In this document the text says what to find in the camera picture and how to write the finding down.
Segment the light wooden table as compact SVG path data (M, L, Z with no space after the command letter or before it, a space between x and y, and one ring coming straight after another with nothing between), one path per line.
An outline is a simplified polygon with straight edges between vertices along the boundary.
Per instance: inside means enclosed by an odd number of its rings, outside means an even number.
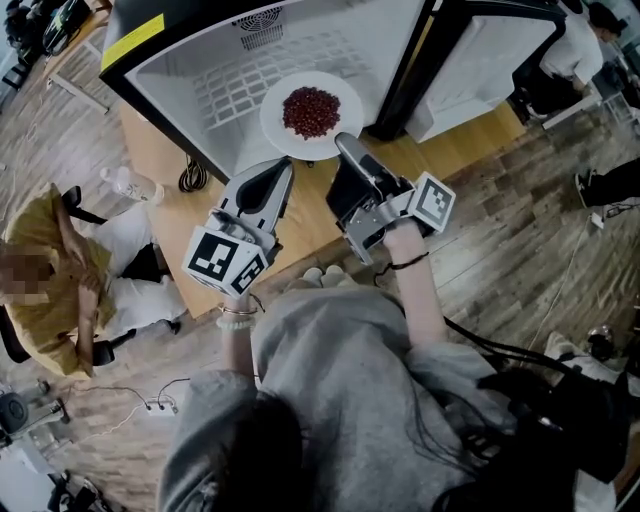
M259 246L219 231L210 212L225 186L210 178L201 191L183 193L177 183L186 155L128 104L119 114L133 171L164 188L164 198L148 208L152 231L184 303L193 318L213 310L223 287L238 294L258 281L315 254L342 233L325 197L337 172L336 158L308 166L292 161L291 193L275 227L282 250L272 263ZM440 181L506 148L525 127L508 103L425 142L404 135L393 142L364 137L369 151L396 175L411 181L429 173Z

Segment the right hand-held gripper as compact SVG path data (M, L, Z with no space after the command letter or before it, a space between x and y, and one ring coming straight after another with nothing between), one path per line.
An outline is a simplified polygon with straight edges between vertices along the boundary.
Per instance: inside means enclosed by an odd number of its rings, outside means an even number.
M370 250L387 232L406 219L413 220L423 237L442 233L449 221L455 192L424 172L409 190L400 193L400 181L354 135L334 138L339 166L326 203L342 223L343 236L364 265L372 265ZM386 198L378 202L378 196Z

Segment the white power strip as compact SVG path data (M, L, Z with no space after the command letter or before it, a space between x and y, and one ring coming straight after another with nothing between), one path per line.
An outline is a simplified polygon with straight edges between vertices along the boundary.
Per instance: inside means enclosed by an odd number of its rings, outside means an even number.
M149 399L146 412L151 417L175 417L178 413L178 407L171 397L162 396Z

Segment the yellow warning sticker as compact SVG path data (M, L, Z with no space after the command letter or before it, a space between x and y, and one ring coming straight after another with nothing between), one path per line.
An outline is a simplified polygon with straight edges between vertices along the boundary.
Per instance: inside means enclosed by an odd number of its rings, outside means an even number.
M101 71L104 72L131 50L161 33L164 29L164 14L161 13L120 38L103 52Z

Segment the grey floor equipment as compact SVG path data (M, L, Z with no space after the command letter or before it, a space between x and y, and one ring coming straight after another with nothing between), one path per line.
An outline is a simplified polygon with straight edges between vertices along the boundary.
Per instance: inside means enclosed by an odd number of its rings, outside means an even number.
M53 397L46 380L20 392L0 392L0 450L38 427L70 421L64 400Z

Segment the wooden side desk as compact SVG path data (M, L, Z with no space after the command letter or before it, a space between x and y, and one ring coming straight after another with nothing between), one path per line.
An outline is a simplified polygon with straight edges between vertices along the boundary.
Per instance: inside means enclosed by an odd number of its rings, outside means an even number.
M67 47L59 55L46 60L40 81L45 84L46 89L55 85L99 114L106 115L110 108L88 93L76 80L67 77L64 72L65 66L79 52L89 53L98 63L102 59L102 51L93 44L92 38L98 31L107 27L114 0L86 0L86 2L90 8L88 18L72 36Z

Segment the white appliance with clear dome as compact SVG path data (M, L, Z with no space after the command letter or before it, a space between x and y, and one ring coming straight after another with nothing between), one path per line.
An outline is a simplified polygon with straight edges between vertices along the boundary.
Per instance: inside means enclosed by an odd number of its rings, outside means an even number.
M638 389L631 393L640 396L640 365L631 356L618 354L613 330L608 325L589 330L583 347L553 331L547 338L544 355L586 377L610 384L614 384L621 375L626 375L629 388Z

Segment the person's right forearm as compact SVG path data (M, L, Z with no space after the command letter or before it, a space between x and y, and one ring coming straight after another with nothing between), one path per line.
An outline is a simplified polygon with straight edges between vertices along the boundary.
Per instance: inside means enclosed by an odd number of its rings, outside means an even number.
M394 273L411 344L418 346L446 341L447 326L429 258Z

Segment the black shoulder bag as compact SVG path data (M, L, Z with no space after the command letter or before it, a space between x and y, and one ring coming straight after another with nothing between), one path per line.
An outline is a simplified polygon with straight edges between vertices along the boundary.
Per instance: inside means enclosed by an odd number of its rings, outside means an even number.
M506 397L516 419L478 480L490 512L575 512L580 475L610 484L623 469L640 419L627 373L606 382L569 369L551 385L512 370L478 386Z

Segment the black green backpack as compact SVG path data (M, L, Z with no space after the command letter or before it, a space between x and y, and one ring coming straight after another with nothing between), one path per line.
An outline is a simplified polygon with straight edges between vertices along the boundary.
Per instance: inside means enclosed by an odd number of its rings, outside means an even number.
M85 0L66 0L44 31L42 46L47 56L58 56L79 32L92 10Z

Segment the pile of dark red beans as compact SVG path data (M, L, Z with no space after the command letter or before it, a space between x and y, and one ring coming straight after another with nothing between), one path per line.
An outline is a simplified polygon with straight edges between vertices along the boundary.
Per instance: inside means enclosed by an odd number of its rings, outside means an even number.
M339 98L317 87L301 87L283 101L283 125L304 140L327 135L341 119Z

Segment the person's grey shirt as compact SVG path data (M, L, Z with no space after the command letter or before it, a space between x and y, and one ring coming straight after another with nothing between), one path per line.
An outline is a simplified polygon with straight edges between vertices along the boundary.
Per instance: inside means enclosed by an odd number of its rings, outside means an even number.
M253 331L258 371L192 377L158 489L158 512L222 512L231 451L259 406L294 422L248 450L254 482L239 512L430 512L481 463L473 433L510 434L507 399L479 388L493 374L473 348L412 346L399 305L362 286L295 290Z

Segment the person's left forearm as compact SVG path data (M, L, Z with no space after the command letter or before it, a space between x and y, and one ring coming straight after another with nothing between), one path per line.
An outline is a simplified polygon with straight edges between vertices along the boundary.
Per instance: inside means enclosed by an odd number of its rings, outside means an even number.
M255 308L251 304L249 294L244 294L238 299L226 296L222 304L237 309ZM255 315L236 316L221 313L216 320L216 325L221 330L222 368L249 378L254 377L251 331L255 325Z

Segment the black mini fridge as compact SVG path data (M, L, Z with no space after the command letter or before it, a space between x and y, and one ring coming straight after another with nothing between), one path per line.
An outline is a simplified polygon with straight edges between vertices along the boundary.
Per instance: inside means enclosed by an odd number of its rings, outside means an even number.
M280 157L259 110L285 76L337 76L372 137L420 142L502 103L565 22L554 0L114 0L104 51L161 13L102 80L221 181Z

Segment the clear plastic bottle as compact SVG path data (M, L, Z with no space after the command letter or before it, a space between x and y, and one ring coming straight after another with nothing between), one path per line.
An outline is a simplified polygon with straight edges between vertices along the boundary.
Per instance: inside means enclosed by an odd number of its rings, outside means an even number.
M137 202L160 204L164 199L164 187L128 167L103 168L100 176L113 191Z

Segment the white round plate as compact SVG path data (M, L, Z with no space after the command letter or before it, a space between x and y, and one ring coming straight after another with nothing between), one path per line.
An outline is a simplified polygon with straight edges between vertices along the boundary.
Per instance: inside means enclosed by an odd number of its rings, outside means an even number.
M326 135L305 140L284 125L284 102L294 90L302 87L316 87L338 98L340 119ZM320 71L299 72L277 81L262 101L259 118L267 140L282 154L302 161L321 161L337 156L336 135L346 132L357 137L364 126L362 102L354 88L345 80Z

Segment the person's right hand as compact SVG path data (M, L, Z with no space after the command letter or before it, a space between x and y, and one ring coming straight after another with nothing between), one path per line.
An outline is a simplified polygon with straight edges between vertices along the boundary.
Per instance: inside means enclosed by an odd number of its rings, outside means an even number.
M427 252L426 243L418 224L408 218L395 222L387 230L383 244L393 263L406 262Z

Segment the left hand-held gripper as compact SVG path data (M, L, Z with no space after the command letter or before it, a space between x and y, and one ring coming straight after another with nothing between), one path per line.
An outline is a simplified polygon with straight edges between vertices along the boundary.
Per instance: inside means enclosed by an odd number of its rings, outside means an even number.
M194 228L182 270L198 283L238 299L274 263L275 225L291 192L289 158L251 166L226 185L218 207Z

